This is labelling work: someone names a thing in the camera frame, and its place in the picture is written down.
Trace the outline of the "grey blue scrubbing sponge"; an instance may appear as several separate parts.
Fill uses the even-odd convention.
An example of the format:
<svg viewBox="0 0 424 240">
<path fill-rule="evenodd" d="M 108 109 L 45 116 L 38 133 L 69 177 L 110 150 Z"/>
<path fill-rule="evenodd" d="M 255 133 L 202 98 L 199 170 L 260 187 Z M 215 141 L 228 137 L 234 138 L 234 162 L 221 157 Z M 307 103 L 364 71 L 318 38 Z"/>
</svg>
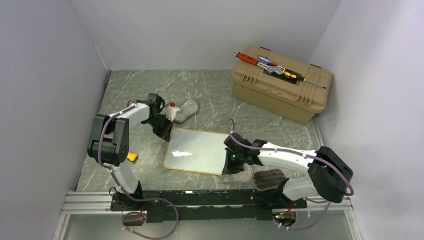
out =
<svg viewBox="0 0 424 240">
<path fill-rule="evenodd" d="M 250 183 L 254 175 L 254 170 L 250 165 L 243 166 L 243 171 L 234 174 L 224 174 L 221 180 L 224 184 L 230 183 Z"/>
</svg>

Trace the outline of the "yellow framed whiteboard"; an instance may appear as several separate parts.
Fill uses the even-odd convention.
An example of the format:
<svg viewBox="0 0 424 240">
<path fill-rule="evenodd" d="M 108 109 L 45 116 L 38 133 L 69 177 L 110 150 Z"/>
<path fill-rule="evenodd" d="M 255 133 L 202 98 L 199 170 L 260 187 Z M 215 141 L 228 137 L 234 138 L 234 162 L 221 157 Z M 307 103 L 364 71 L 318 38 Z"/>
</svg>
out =
<svg viewBox="0 0 424 240">
<path fill-rule="evenodd" d="M 221 176 L 226 162 L 228 134 L 173 128 L 163 167 L 169 170 Z"/>
</svg>

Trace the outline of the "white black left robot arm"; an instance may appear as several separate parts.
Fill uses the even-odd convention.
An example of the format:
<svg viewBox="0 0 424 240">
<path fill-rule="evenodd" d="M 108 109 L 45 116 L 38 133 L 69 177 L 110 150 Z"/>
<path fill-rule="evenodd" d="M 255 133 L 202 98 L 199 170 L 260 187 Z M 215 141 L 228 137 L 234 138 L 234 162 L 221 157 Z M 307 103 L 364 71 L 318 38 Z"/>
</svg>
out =
<svg viewBox="0 0 424 240">
<path fill-rule="evenodd" d="M 87 154 L 108 171 L 131 210 L 143 205 L 144 196 L 140 181 L 126 162 L 130 130 L 138 124 L 148 124 L 156 136 L 169 142 L 177 111 L 173 101 L 166 103 L 158 94 L 150 93 L 146 100 L 131 99 L 124 109 L 94 118 Z"/>
</svg>

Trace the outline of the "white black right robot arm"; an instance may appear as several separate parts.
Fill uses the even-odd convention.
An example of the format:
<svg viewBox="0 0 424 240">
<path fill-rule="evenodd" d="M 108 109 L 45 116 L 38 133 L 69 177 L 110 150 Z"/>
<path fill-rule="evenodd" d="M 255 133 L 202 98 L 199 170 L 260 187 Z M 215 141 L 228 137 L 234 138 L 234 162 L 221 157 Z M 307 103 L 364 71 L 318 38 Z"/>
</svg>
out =
<svg viewBox="0 0 424 240">
<path fill-rule="evenodd" d="M 317 196 L 340 203 L 345 196 L 354 194 L 350 184 L 353 170 L 329 147 L 300 150 L 262 139 L 249 142 L 236 132 L 231 132 L 223 143 L 226 159 L 222 174 L 238 174 L 245 165 L 271 166 L 271 170 L 253 173 L 251 180 L 258 191 L 273 190 L 276 203 L 282 208 Z"/>
</svg>

